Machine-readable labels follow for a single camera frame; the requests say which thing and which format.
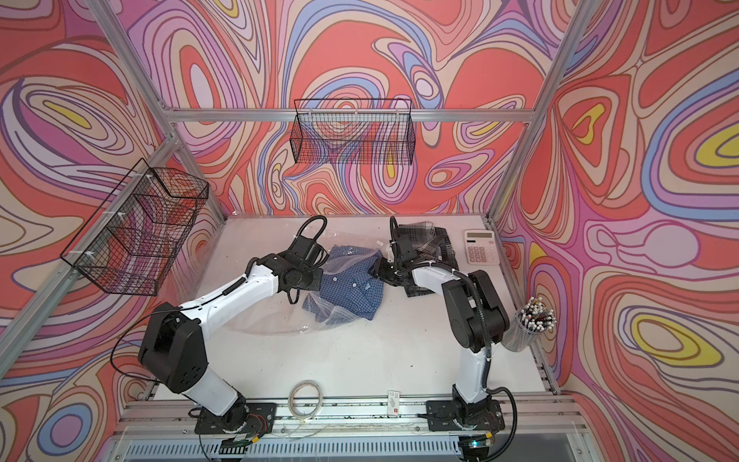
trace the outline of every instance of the metal extrusion beam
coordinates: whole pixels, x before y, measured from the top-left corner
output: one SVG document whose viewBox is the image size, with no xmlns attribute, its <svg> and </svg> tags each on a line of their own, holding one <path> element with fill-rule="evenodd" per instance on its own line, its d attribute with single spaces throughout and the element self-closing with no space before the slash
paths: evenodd
<svg viewBox="0 0 739 462">
<path fill-rule="evenodd" d="M 164 109 L 169 122 L 292 122 L 294 109 Z M 336 112 L 352 112 L 336 109 Z M 392 109 L 358 109 L 357 112 L 388 112 Z M 411 109 L 414 122 L 531 122 L 531 109 Z"/>
<path fill-rule="evenodd" d="M 500 182 L 500 187 L 497 189 L 497 193 L 490 205 L 487 216 L 489 219 L 492 218 L 494 211 L 501 205 L 501 201 L 506 197 L 507 191 L 513 186 L 515 179 L 519 175 L 519 170 L 523 164 L 524 159 L 527 158 L 528 153 L 535 148 L 534 141 L 537 137 L 537 132 L 546 121 L 549 105 L 554 99 L 554 94 L 565 77 L 565 72 L 572 61 L 572 57 L 577 51 L 577 47 L 580 44 L 585 28 L 588 27 L 590 18 L 595 13 L 596 8 L 600 4 L 601 0 L 581 0 L 575 7 L 575 13 L 572 15 L 570 24 L 565 31 L 565 37 L 562 39 L 562 43 L 559 45 L 559 49 L 556 52 L 556 56 L 552 61 L 549 73 L 544 79 L 542 90 L 539 92 L 537 102 L 534 104 L 534 119 L 524 129 L 521 139 L 516 147 L 516 151 L 513 153 L 511 164 L 505 170 L 503 179 Z"/>
<path fill-rule="evenodd" d="M 174 148 L 174 140 L 171 136 L 159 145 L 149 158 L 151 166 L 161 166 L 169 158 Z M 135 177 L 118 193 L 108 206 L 109 210 L 117 210 L 123 201 L 131 195 L 139 180 Z M 103 214 L 90 229 L 82 236 L 80 241 L 72 249 L 72 252 L 83 251 L 92 240 L 103 229 L 112 218 L 111 214 Z M 51 316 L 59 302 L 66 296 L 72 285 L 79 279 L 80 273 L 65 262 L 60 261 L 55 270 L 42 283 L 41 289 L 37 291 L 31 300 L 21 309 L 21 312 L 13 318 L 8 326 L 0 334 L 0 378 L 4 377 L 8 370 L 23 353 L 23 350 L 36 335 L 41 326 Z"/>
<path fill-rule="evenodd" d="M 576 429 L 587 433 L 585 419 L 574 398 L 550 393 L 515 393 L 518 410 L 517 433 L 569 433 Z M 401 396 L 398 406 L 400 415 L 387 418 L 387 397 L 373 398 L 325 398 L 321 412 L 309 421 L 301 423 L 288 410 L 287 399 L 250 399 L 253 402 L 276 402 L 273 433 L 275 436 L 302 437 L 317 431 L 321 436 L 359 435 L 419 435 L 427 432 L 428 421 L 418 417 L 426 411 L 426 401 L 445 399 L 434 396 Z M 510 400 L 497 395 L 503 411 L 505 424 L 510 428 L 512 408 Z M 313 404 L 310 398 L 305 400 Z M 126 436 L 143 438 L 182 437 L 194 427 L 196 418 L 188 416 L 194 403 L 189 400 L 133 401 L 126 404 L 120 415 L 116 432 Z"/>
<path fill-rule="evenodd" d="M 179 143 L 180 151 L 182 152 L 180 160 L 187 172 L 205 180 L 205 175 L 197 165 L 197 161 L 192 152 L 182 137 L 180 137 L 180 133 L 174 126 L 174 123 L 172 123 L 165 115 L 163 111 L 163 107 L 165 106 L 164 102 L 158 95 L 154 84 L 151 82 L 149 74 L 144 70 L 144 66 L 136 54 L 136 50 L 134 50 L 128 34 L 126 34 L 126 31 L 118 21 L 115 13 L 113 13 L 108 0 L 87 0 L 87 4 L 90 11 L 92 11 L 92 14 L 95 15 L 95 19 L 97 19 L 98 25 L 103 30 L 110 46 L 118 55 L 118 58 L 123 65 L 123 70 L 135 82 L 135 86 L 141 92 L 146 105 L 149 107 L 150 113 L 159 123 L 161 129 L 166 134 L 172 135 Z M 222 214 L 219 203 L 212 194 L 208 195 L 208 204 L 214 211 L 216 220 L 219 220 L 219 224 L 222 224 L 225 221 L 225 217 Z"/>
</svg>

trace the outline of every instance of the clear plastic bag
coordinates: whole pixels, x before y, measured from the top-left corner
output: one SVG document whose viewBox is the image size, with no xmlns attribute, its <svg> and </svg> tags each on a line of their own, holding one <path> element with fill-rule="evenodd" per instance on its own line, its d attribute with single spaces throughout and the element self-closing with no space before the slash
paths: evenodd
<svg viewBox="0 0 739 462">
<path fill-rule="evenodd" d="M 312 233 L 308 229 L 304 234 Z M 227 328 L 251 334 L 294 335 L 319 332 L 359 319 L 371 320 L 382 302 L 383 282 L 372 279 L 365 270 L 377 258 L 386 256 L 385 241 L 326 230 L 318 239 L 330 255 L 321 266 L 324 275 L 320 291 L 301 291 L 295 305 L 289 303 L 287 294 L 278 293 L 249 307 L 232 319 Z"/>
</svg>

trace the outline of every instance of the aluminum rail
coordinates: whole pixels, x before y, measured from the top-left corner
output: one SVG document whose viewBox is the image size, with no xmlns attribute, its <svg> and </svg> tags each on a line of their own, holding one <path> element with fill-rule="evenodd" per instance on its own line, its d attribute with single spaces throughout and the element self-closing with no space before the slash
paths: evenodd
<svg viewBox="0 0 739 462">
<path fill-rule="evenodd" d="M 154 117 L 159 123 L 160 128 L 167 135 L 172 135 L 177 141 L 180 152 L 179 159 L 185 170 L 189 174 L 205 180 L 205 175 L 202 173 L 200 166 L 197 165 L 197 161 L 187 143 L 184 142 L 180 133 L 174 127 L 174 124 L 164 114 L 164 102 L 151 82 L 149 74 L 144 70 L 144 66 L 136 54 L 136 50 L 128 34 L 126 34 L 123 26 L 118 21 L 118 17 L 113 13 L 109 0 L 87 0 L 87 6 L 98 21 L 98 25 L 103 30 L 115 54 L 118 55 L 123 65 L 123 70 L 134 81 L 135 86 L 141 92 L 152 117 Z M 212 194 L 208 195 L 208 205 L 211 207 L 219 224 L 223 223 L 225 216 L 222 215 L 221 207 Z"/>
<path fill-rule="evenodd" d="M 488 209 L 488 218 L 494 216 L 494 211 L 500 207 L 503 198 L 508 196 L 508 192 L 520 174 L 519 170 L 524 160 L 528 157 L 529 152 L 536 147 L 534 143 L 537 134 L 546 122 L 549 106 L 554 100 L 554 94 L 565 77 L 565 72 L 567 72 L 585 29 L 590 23 L 590 18 L 600 2 L 601 0 L 581 0 L 575 7 L 575 13 L 572 15 L 570 24 L 565 31 L 565 37 L 557 49 L 549 73 L 544 79 L 544 84 L 539 92 L 537 102 L 534 104 L 534 118 L 521 134 L 516 150 L 511 157 L 511 163 L 505 169 L 500 186 L 493 198 L 490 209 Z"/>
<path fill-rule="evenodd" d="M 300 109 L 301 113 L 310 112 Z M 314 109 L 314 112 L 396 113 L 395 109 Z M 172 122 L 292 122 L 295 109 L 163 109 Z M 411 109 L 414 122 L 531 122 L 531 109 Z"/>
</svg>

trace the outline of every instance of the robotic arm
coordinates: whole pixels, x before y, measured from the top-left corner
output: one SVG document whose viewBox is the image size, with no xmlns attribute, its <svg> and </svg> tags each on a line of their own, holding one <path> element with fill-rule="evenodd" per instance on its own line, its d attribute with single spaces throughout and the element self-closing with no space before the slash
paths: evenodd
<svg viewBox="0 0 739 462">
<path fill-rule="evenodd" d="M 319 232 L 313 238 L 303 236 L 315 220 L 323 222 Z M 322 215 L 311 217 L 286 251 L 251 259 L 244 274 L 199 299 L 178 308 L 169 303 L 156 307 L 139 349 L 139 362 L 173 393 L 202 405 L 219 430 L 240 431 L 249 412 L 246 400 L 208 366 L 205 340 L 259 300 L 286 292 L 295 304 L 301 289 L 317 291 L 323 275 L 320 266 L 328 254 L 316 240 L 326 224 Z M 293 289 L 295 301 L 290 298 Z"/>
<path fill-rule="evenodd" d="M 313 238 L 303 236 L 314 220 L 323 222 L 320 231 Z M 244 396 L 208 366 L 205 340 L 259 300 L 285 292 L 294 304 L 298 300 L 290 297 L 293 289 L 298 295 L 301 289 L 319 290 L 320 266 L 328 254 L 316 241 L 326 224 L 321 215 L 310 218 L 286 251 L 253 258 L 244 274 L 223 287 L 180 307 L 164 303 L 151 315 L 139 362 L 173 393 L 182 393 L 202 405 L 210 422 L 216 422 L 222 432 L 238 433 L 249 409 Z M 370 273 L 391 285 L 418 285 L 442 294 L 454 337 L 464 348 L 451 406 L 439 412 L 432 404 L 427 415 L 429 426 L 449 431 L 474 429 L 483 422 L 491 431 L 505 428 L 502 417 L 495 423 L 496 429 L 490 421 L 481 420 L 487 412 L 500 411 L 488 394 L 486 381 L 491 346 L 508 328 L 508 316 L 490 278 L 485 271 L 464 274 L 419 254 L 408 237 L 398 236 L 394 217 L 390 219 L 390 234 L 395 261 L 381 258 Z M 449 422 L 459 428 L 447 427 Z"/>
</svg>

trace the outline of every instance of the blue plaid shirt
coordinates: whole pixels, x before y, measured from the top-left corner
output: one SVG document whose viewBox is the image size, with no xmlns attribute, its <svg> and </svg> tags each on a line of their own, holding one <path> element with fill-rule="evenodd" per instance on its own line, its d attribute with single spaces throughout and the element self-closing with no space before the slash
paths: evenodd
<svg viewBox="0 0 739 462">
<path fill-rule="evenodd" d="M 356 316 L 372 321 L 375 312 L 382 303 L 383 282 L 370 276 L 370 268 L 382 257 L 380 251 L 352 245 L 335 245 L 329 252 L 328 261 L 347 255 L 363 255 L 374 252 L 372 257 L 365 258 L 348 267 L 341 273 L 324 274 L 321 278 L 319 296 L 334 305 L 338 305 Z M 330 313 L 325 313 L 312 298 L 307 297 L 303 309 L 316 314 L 316 321 L 324 322 Z M 347 320 L 340 316 L 330 324 L 342 324 Z"/>
</svg>

